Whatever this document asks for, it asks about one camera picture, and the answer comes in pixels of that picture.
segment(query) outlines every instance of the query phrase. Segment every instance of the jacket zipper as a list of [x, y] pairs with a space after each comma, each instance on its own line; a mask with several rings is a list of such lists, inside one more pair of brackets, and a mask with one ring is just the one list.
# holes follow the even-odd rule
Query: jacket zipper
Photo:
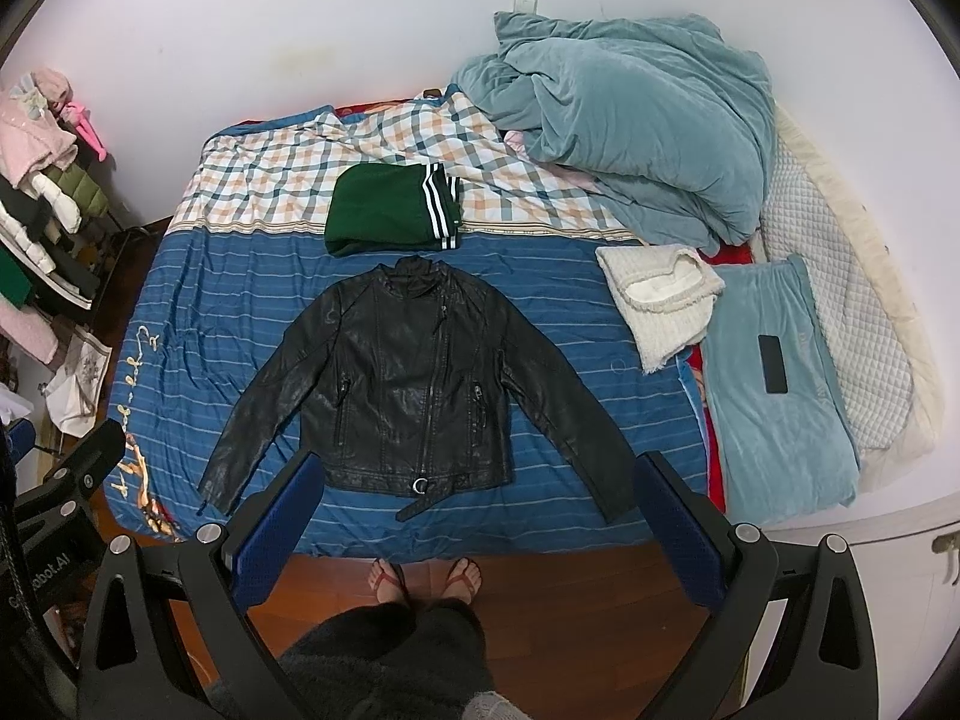
[[437, 331], [440, 331], [440, 336], [438, 337], [437, 344], [434, 347], [435, 354], [433, 359], [433, 372], [430, 376], [430, 386], [426, 391], [426, 419], [424, 420], [424, 444], [422, 445], [421, 457], [419, 458], [419, 470], [418, 474], [421, 479], [429, 479], [427, 476], [427, 458], [430, 455], [430, 436], [433, 432], [433, 398], [434, 391], [437, 387], [438, 381], [443, 381], [443, 367], [446, 361], [446, 333], [445, 324], [446, 319], [446, 303], [440, 303], [440, 317], [437, 319], [437, 323], [433, 326], [434, 335]]
[[473, 400], [476, 408], [473, 418], [473, 445], [479, 446], [483, 440], [483, 429], [487, 427], [487, 404], [483, 399], [483, 388], [479, 382], [473, 382]]
[[337, 422], [333, 429], [333, 445], [340, 446], [344, 441], [344, 422], [347, 420], [347, 393], [350, 391], [350, 380], [344, 376], [337, 389]]

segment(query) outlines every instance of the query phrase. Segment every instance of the jacket collar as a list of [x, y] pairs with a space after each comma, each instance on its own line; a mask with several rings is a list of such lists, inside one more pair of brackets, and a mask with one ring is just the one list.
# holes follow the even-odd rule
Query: jacket collar
[[384, 288], [398, 298], [420, 298], [446, 281], [450, 266], [414, 254], [401, 257], [392, 268], [379, 266]]

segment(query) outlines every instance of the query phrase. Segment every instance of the light blue comforter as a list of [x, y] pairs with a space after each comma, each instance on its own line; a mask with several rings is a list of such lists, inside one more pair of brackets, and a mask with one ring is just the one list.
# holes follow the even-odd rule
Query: light blue comforter
[[494, 16], [500, 50], [453, 76], [536, 162], [592, 173], [650, 244], [716, 252], [757, 228], [776, 146], [759, 55], [701, 16], [567, 22]]

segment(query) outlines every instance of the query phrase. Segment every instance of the plaid blanket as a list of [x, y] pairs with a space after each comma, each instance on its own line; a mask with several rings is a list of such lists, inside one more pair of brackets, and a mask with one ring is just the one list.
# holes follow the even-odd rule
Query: plaid blanket
[[332, 107], [217, 133], [170, 224], [211, 232], [323, 232], [338, 176], [358, 162], [442, 162], [463, 180], [464, 230], [635, 236], [595, 196], [517, 157], [455, 86], [338, 117]]

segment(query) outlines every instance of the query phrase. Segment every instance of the blue striped bedsheet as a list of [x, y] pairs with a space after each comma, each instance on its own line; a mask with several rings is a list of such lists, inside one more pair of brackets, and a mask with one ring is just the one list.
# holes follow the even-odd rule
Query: blue striped bedsheet
[[[512, 300], [568, 356], [637, 452], [658, 449], [693, 490], [707, 483], [699, 394], [677, 359], [643, 375], [594, 250], [601, 242], [555, 236], [465, 235], [459, 250], [429, 256], [476, 274]], [[334, 281], [392, 263], [395, 253], [334, 259], [311, 234], [169, 234], [143, 286], [110, 393], [128, 453], [104, 488], [121, 525], [148, 521], [190, 536], [205, 521], [196, 485], [233, 404], [286, 326]], [[262, 490], [296, 452], [294, 416], [245, 494]], [[611, 526], [579, 477], [512, 404], [515, 482], [462, 493], [408, 522], [409, 499], [328, 488], [299, 541], [314, 555], [428, 557], [562, 552], [651, 538], [638, 512]], [[143, 485], [143, 470], [147, 485]]]

